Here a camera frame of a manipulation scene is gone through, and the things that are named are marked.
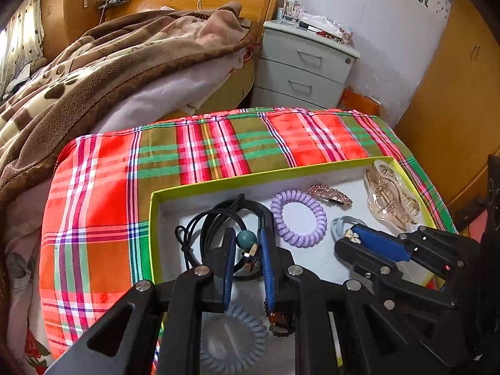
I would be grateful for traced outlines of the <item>rhinestone hair clip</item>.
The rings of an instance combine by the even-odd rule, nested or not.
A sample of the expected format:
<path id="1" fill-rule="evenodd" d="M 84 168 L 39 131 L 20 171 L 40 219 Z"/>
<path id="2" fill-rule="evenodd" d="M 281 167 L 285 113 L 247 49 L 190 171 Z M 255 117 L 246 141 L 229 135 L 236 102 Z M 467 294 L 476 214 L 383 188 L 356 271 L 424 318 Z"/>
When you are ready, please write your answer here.
<path id="1" fill-rule="evenodd" d="M 307 193 L 315 198 L 319 198 L 325 202 L 335 203 L 344 208 L 350 208 L 353 205 L 352 200 L 347 195 L 328 185 L 311 185 L 307 189 Z"/>

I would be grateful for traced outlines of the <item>translucent beige claw clip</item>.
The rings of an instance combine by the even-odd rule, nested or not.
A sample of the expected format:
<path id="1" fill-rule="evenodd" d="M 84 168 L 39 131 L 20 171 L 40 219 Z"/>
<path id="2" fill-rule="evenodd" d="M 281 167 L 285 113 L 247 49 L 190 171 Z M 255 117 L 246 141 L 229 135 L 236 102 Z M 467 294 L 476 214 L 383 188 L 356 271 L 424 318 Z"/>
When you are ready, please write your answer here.
<path id="1" fill-rule="evenodd" d="M 417 197 L 388 163 L 374 161 L 363 181 L 367 204 L 376 220 L 397 232 L 407 232 L 424 222 Z"/>

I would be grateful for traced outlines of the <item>yellow-green shallow box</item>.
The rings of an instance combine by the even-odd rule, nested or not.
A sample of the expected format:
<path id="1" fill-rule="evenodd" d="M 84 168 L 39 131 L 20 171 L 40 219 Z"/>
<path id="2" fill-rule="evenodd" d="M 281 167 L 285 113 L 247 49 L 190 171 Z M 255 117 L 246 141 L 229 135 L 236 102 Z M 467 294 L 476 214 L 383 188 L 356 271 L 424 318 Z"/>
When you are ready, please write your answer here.
<path id="1" fill-rule="evenodd" d="M 298 248 L 289 245 L 280 236 L 276 245 L 289 250 L 294 262 L 321 279 L 343 284 L 346 280 L 357 279 L 370 288 L 368 279 L 362 278 L 348 267 L 346 262 L 335 256 L 335 242 L 331 234 L 331 220 L 344 215 L 362 220 L 370 228 L 387 234 L 400 234 L 391 226 L 377 221 L 369 210 L 363 177 L 374 161 L 381 159 L 401 177 L 407 188 L 417 197 L 422 209 L 423 225 L 437 228 L 422 197 L 409 179 L 408 173 L 391 157 L 373 157 L 351 161 L 341 161 L 255 173 L 228 179 L 214 180 L 193 185 L 156 191 L 150 202 L 149 244 L 154 283 L 176 279 L 186 271 L 181 245 L 175 238 L 175 227 L 184 225 L 219 202 L 244 194 L 251 201 L 262 203 L 270 209 L 272 198 L 281 191 L 299 190 L 306 192 L 311 185 L 324 184 L 335 188 L 352 200 L 352 206 L 342 209 L 336 205 L 320 202 L 326 214 L 325 237 L 318 245 Z M 292 203 L 283 207 L 285 224 L 296 234 L 312 234 L 316 218 L 313 212 L 302 204 Z M 231 292 L 231 307 L 241 307 L 255 320 L 266 327 L 266 342 L 263 356 L 245 370 L 234 374 L 296 374 L 295 339 L 277 338 L 268 330 L 269 322 L 264 317 L 265 298 L 263 279 L 235 281 Z M 216 357 L 216 364 L 225 362 L 234 365 L 238 357 L 249 358 L 252 337 L 248 326 L 236 318 L 220 314 L 204 313 L 202 319 L 202 352 Z"/>

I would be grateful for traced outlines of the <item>red green plaid cloth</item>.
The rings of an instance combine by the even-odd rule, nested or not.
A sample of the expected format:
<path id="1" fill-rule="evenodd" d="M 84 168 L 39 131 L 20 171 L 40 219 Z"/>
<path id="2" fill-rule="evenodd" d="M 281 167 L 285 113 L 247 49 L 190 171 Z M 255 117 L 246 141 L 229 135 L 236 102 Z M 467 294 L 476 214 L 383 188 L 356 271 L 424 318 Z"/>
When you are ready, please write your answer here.
<path id="1" fill-rule="evenodd" d="M 249 173 L 389 156 L 438 228 L 454 231 L 437 189 L 380 118 L 338 109 L 253 108 L 81 136 L 61 151 L 42 220 L 39 290 L 61 356 L 136 281 L 151 278 L 155 191 Z"/>

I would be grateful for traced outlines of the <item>floral white bedsheet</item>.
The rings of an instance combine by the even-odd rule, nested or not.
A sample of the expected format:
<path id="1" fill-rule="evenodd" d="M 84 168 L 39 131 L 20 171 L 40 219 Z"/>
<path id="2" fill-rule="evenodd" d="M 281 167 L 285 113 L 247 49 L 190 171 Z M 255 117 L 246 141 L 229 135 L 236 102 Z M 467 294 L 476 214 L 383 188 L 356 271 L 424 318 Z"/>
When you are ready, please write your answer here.
<path id="1" fill-rule="evenodd" d="M 48 347 L 39 292 L 39 260 L 43 213 L 49 179 L 18 196 L 1 223 L 7 264 L 8 351 L 25 374 L 45 372 L 53 362 Z"/>

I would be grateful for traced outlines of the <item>wooden door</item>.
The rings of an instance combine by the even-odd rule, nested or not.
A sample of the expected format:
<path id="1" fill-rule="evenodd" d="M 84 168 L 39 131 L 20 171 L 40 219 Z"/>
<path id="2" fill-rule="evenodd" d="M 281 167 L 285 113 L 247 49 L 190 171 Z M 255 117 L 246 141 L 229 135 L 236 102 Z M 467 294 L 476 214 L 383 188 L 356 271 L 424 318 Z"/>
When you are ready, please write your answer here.
<path id="1" fill-rule="evenodd" d="M 470 0 L 453 0 L 445 30 L 395 132 L 456 214 L 487 193 L 499 153 L 499 44 Z"/>

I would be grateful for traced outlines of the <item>white bedside drawer cabinet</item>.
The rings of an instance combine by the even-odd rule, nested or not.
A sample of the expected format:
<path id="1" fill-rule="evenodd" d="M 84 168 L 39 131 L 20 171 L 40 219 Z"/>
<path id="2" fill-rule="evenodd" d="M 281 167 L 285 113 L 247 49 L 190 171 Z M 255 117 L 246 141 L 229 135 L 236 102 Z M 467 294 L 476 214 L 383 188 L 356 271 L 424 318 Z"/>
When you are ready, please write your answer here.
<path id="1" fill-rule="evenodd" d="M 360 53 L 278 19 L 263 23 L 251 105 L 336 108 Z"/>

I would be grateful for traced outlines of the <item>clutter on bedside cabinet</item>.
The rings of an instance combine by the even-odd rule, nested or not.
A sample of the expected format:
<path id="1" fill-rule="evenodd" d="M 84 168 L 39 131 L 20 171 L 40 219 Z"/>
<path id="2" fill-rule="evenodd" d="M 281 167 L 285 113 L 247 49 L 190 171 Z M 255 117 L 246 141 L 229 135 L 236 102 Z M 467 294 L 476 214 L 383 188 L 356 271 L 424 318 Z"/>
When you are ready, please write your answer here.
<path id="1" fill-rule="evenodd" d="M 307 13 L 296 0 L 284 0 L 282 6 L 277 9 L 276 16 L 280 21 L 342 44 L 350 44 L 353 37 L 353 31 L 349 27 L 322 15 Z"/>

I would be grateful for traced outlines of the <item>brown patterned blanket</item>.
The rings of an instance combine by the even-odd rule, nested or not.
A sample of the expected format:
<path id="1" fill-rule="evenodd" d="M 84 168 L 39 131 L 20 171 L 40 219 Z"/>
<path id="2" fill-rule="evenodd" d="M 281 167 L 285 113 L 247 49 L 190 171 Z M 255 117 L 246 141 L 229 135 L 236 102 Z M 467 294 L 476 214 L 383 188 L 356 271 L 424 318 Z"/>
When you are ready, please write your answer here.
<path id="1" fill-rule="evenodd" d="M 1 105 L 1 208 L 53 171 L 72 139 L 162 76 L 253 43 L 239 2 L 213 10 L 150 10 L 96 26 Z"/>

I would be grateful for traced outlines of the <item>spotted curtain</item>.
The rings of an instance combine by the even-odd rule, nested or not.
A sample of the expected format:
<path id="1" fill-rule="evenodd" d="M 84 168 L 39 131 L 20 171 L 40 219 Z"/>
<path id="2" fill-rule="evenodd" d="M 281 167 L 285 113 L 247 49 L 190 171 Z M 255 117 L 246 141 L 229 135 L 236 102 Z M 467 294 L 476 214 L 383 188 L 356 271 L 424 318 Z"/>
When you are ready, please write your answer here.
<path id="1" fill-rule="evenodd" d="M 1 95 L 28 63 L 43 57 L 41 0 L 24 0 L 1 32 Z"/>

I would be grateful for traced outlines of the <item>wooden wardrobe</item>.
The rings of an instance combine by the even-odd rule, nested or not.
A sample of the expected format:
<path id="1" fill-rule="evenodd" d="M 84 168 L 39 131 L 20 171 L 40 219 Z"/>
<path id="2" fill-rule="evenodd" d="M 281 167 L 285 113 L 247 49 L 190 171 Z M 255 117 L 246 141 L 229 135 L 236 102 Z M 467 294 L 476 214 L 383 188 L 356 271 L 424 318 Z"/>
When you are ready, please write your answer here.
<path id="1" fill-rule="evenodd" d="M 98 25 L 96 3 L 103 0 L 41 0 L 42 43 L 47 60 L 52 61 L 89 29 Z"/>

